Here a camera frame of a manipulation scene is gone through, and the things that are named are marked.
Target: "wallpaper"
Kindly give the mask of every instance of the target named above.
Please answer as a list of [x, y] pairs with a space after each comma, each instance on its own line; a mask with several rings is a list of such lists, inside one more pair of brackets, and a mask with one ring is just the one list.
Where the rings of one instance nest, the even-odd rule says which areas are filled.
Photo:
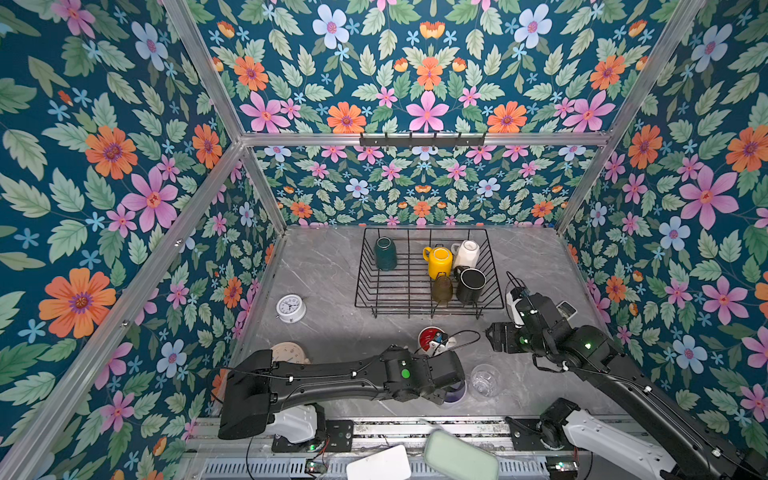
[[220, 0], [193, 13], [255, 132], [582, 132], [610, 124], [676, 4]]
[[[156, 2], [4, 2], [0, 57], [11, 65], [0, 73], [4, 455], [228, 139]], [[224, 361], [253, 299], [269, 252], [264, 217], [238, 166], [41, 465], [42, 478], [110, 478], [118, 468], [133, 477], [142, 458], [138, 478], [161, 478], [153, 459], [170, 472], [184, 425], [208, 408], [200, 392], [214, 376], [204, 369]], [[177, 346], [176, 368], [169, 360], [159, 372]]]
[[568, 236], [617, 340], [677, 403], [768, 452], [765, 2], [708, 2]]
[[262, 147], [287, 223], [554, 224], [595, 149]]

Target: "dish rack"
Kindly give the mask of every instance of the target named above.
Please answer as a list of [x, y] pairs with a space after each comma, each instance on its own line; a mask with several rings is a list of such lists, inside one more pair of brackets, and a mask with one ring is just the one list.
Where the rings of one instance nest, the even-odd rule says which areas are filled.
[[[374, 245], [388, 237], [397, 249], [397, 267], [382, 271], [376, 267]], [[449, 302], [432, 300], [432, 280], [422, 252], [425, 247], [451, 248], [453, 243], [473, 240], [479, 245], [477, 268], [485, 274], [485, 286], [477, 303], [465, 305], [455, 298], [457, 282], [451, 275], [454, 295]], [[484, 228], [366, 228], [362, 237], [355, 306], [379, 314], [393, 315], [474, 315], [484, 310], [501, 310], [504, 299], [498, 283], [491, 242]]]

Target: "mug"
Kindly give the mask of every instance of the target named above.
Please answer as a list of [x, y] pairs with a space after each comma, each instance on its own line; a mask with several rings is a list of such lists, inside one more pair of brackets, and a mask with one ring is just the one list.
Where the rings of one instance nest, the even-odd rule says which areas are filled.
[[381, 237], [376, 241], [376, 267], [379, 270], [394, 270], [397, 267], [397, 249], [395, 242], [388, 237]]
[[437, 303], [450, 302], [453, 298], [453, 282], [451, 277], [447, 274], [440, 272], [432, 282], [432, 299]]
[[477, 266], [478, 258], [480, 257], [480, 247], [477, 242], [464, 240], [461, 243], [454, 243], [451, 245], [451, 251], [453, 252], [454, 268], [457, 266], [475, 268]]
[[456, 298], [465, 305], [472, 305], [480, 300], [480, 293], [485, 286], [485, 275], [476, 268], [463, 270], [458, 276]]
[[451, 274], [453, 253], [445, 247], [426, 247], [422, 252], [424, 260], [429, 262], [429, 278], [436, 279], [440, 273]]

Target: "small white device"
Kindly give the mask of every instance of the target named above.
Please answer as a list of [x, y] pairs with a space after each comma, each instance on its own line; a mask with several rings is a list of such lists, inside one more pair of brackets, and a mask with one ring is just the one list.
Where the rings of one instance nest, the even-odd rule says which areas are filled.
[[277, 300], [277, 318], [285, 323], [296, 323], [306, 314], [304, 300], [295, 293], [289, 293]]

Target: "orange flower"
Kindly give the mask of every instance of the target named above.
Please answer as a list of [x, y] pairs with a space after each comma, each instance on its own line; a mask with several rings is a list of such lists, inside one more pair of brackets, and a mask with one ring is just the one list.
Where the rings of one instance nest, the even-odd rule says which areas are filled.
[[328, 110], [328, 126], [333, 127], [334, 134], [361, 134], [362, 127], [366, 124], [366, 118], [360, 115], [361, 110], [357, 105], [349, 106], [345, 101], [339, 102], [339, 106], [332, 106]]
[[228, 308], [234, 308], [237, 306], [237, 302], [240, 301], [240, 294], [243, 292], [243, 282], [236, 276], [230, 278], [227, 282], [227, 286], [224, 287], [224, 305]]
[[612, 276], [608, 279], [605, 292], [608, 294], [608, 298], [616, 303], [619, 303], [620, 301], [624, 300], [626, 296], [625, 293], [627, 292], [627, 286], [624, 285], [623, 279], [617, 276]]
[[64, 103], [66, 103], [70, 107], [74, 107], [74, 103], [72, 102], [72, 97], [70, 97], [67, 94], [67, 92], [65, 92], [63, 90], [59, 90], [58, 91], [58, 97], [61, 99], [61, 101], [63, 101]]
[[266, 90], [266, 84], [270, 83], [270, 78], [264, 73], [264, 66], [260, 61], [253, 62], [253, 58], [237, 57], [235, 60], [235, 74], [239, 75], [240, 83], [247, 85], [253, 91]]
[[510, 101], [507, 107], [497, 106], [493, 115], [488, 117], [488, 129], [492, 134], [510, 134], [520, 131], [520, 127], [525, 125], [528, 117], [523, 117], [528, 110], [524, 106], [518, 106], [518, 102]]
[[272, 261], [272, 254], [275, 253], [275, 244], [272, 243], [266, 248], [266, 256], [264, 257], [264, 263], [267, 265]]
[[74, 327], [74, 337], [82, 338], [94, 332], [94, 323], [101, 321], [109, 313], [105, 305], [115, 301], [114, 288], [107, 288], [109, 279], [102, 272], [94, 273], [87, 268], [73, 268], [69, 271], [69, 281], [57, 276], [45, 287], [45, 292], [54, 299], [40, 302], [40, 319], [53, 320], [48, 331], [64, 338]]
[[536, 204], [532, 209], [532, 213], [534, 217], [546, 217], [547, 215], [551, 214], [553, 210], [554, 204], [545, 200], [539, 204]]
[[398, 61], [395, 62], [395, 70], [403, 72], [408, 70], [408, 61], [404, 58], [400, 58]]
[[298, 218], [309, 218], [312, 216], [312, 209], [303, 202], [293, 202], [290, 206], [291, 212]]
[[757, 130], [752, 127], [745, 128], [739, 133], [738, 138], [734, 138], [728, 145], [730, 153], [725, 156], [725, 161], [733, 165], [737, 172], [754, 172], [763, 166], [764, 161], [768, 161], [768, 125], [758, 125]]
[[445, 33], [445, 24], [443, 22], [424, 22], [419, 25], [419, 31], [424, 38], [440, 38]]
[[[763, 274], [763, 279], [768, 282], [768, 272]], [[758, 300], [768, 300], [768, 284], [758, 283], [755, 285], [755, 297]], [[768, 318], [768, 301], [760, 304], [760, 311]]]
[[568, 251], [571, 253], [571, 258], [574, 259], [574, 263], [578, 263], [578, 251], [576, 251], [576, 247], [569, 243]]
[[227, 384], [227, 371], [225, 369], [219, 370], [214, 377], [214, 387], [210, 391], [210, 401], [216, 399], [224, 401], [224, 387]]
[[96, 171], [104, 177], [110, 174], [115, 180], [120, 180], [123, 174], [133, 171], [131, 165], [138, 163], [136, 146], [131, 139], [125, 139], [125, 132], [115, 127], [114, 130], [107, 126], [98, 128], [99, 135], [88, 135], [85, 139], [89, 148], [85, 151], [85, 157], [92, 164], [96, 164]]
[[205, 164], [206, 168], [213, 168], [219, 163], [219, 157], [221, 157], [219, 135], [208, 125], [197, 125], [194, 128], [194, 134], [192, 146], [197, 149], [197, 159]]
[[416, 215], [419, 215], [421, 218], [426, 217], [429, 215], [429, 204], [426, 202], [418, 202], [415, 207], [413, 207], [413, 213]]
[[467, 69], [467, 62], [463, 58], [456, 57], [451, 63], [451, 68], [453, 71], [464, 71]]
[[219, 26], [219, 31], [227, 38], [232, 38], [235, 36], [235, 27], [232, 26], [231, 23], [227, 22], [219, 22], [216, 25]]
[[652, 164], [659, 157], [656, 151], [661, 148], [661, 137], [659, 137], [659, 127], [646, 125], [637, 132], [632, 138], [632, 145], [629, 147], [631, 157], [630, 164], [643, 170], [648, 164]]
[[416, 69], [416, 74], [419, 76], [417, 82], [424, 87], [424, 90], [432, 90], [435, 85], [440, 84], [440, 75], [442, 75], [442, 67], [438, 64], [437, 58], [427, 57], [422, 61], [420, 67]]
[[645, 30], [645, 25], [648, 25], [648, 22], [645, 20], [638, 20], [637, 22], [633, 23], [631, 27], [629, 27], [629, 36], [632, 38], [637, 37], [640, 33]]
[[619, 55], [618, 58], [616, 55], [611, 55], [605, 61], [601, 61], [589, 77], [592, 80], [592, 88], [605, 90], [610, 87], [619, 81], [619, 75], [624, 73], [626, 67], [623, 55]]
[[168, 444], [168, 437], [163, 437], [160, 440], [157, 440], [157, 443], [154, 444], [154, 447], [152, 448], [152, 455], [158, 456], [163, 455], [163, 452], [165, 452], [165, 446]]

